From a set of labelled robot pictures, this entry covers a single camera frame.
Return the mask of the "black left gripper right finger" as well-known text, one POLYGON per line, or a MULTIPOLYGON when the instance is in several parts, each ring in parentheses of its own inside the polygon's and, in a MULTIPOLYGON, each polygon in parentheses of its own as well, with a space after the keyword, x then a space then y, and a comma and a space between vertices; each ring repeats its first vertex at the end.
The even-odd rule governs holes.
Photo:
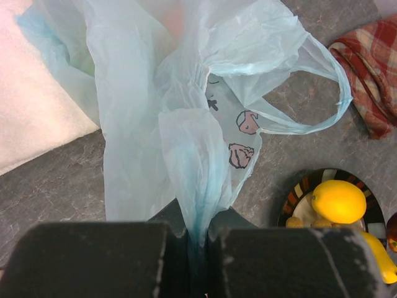
POLYGON ((389 297, 356 231, 258 228, 229 209, 207 233, 210 297, 389 297))

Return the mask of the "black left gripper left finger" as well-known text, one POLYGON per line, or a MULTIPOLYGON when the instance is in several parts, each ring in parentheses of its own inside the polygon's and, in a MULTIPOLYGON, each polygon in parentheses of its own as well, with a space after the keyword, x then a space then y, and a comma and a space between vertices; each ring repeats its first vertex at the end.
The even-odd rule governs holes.
POLYGON ((15 246, 2 297, 187 297, 187 229, 177 201, 146 222, 44 223, 15 246))

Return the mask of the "yellow fake berry bunch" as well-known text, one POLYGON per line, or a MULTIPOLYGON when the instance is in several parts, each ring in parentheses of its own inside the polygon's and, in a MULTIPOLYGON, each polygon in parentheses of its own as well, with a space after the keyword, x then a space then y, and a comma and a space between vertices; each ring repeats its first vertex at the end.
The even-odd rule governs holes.
MULTIPOLYGON (((287 228, 304 228, 305 224, 298 217, 290 217, 287 219, 285 226, 287 228)), ((339 223, 332 223, 326 219, 317 219, 310 223, 312 228, 341 228, 342 225, 339 223)))

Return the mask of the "yellow fake lemon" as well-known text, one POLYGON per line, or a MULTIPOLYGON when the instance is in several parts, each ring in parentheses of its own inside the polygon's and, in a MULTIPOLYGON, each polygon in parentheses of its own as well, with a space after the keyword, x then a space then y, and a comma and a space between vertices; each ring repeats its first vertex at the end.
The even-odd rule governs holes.
POLYGON ((317 214, 337 224, 352 224, 367 210, 364 193, 356 185, 342 180, 328 180, 316 186, 311 205, 317 214))

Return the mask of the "yellow fake pear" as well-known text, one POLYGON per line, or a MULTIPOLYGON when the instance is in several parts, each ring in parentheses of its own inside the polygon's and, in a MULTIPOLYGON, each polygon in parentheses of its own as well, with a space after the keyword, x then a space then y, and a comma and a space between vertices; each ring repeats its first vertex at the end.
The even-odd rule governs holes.
POLYGON ((394 284, 397 281, 396 265, 388 256, 380 240, 367 232, 360 232, 367 245, 370 247, 378 269, 385 284, 394 284))

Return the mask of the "dark red fake apple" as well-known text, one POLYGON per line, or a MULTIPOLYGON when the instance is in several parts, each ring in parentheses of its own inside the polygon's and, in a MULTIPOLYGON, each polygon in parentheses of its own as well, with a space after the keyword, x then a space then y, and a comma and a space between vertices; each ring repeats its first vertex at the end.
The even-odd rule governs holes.
POLYGON ((386 238, 388 246, 397 253, 397 213, 395 212, 386 224, 386 238))

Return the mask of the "light blue plastic bag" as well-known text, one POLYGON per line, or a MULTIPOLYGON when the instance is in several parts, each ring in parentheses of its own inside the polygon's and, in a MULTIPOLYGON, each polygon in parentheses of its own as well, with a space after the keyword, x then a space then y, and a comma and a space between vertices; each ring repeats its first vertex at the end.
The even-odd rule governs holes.
POLYGON ((280 1, 34 1, 17 23, 102 130, 107 219, 177 199, 194 248, 250 177, 261 133, 326 129, 352 101, 342 66, 280 1), (296 71, 338 83, 332 117, 300 124, 265 100, 296 71))

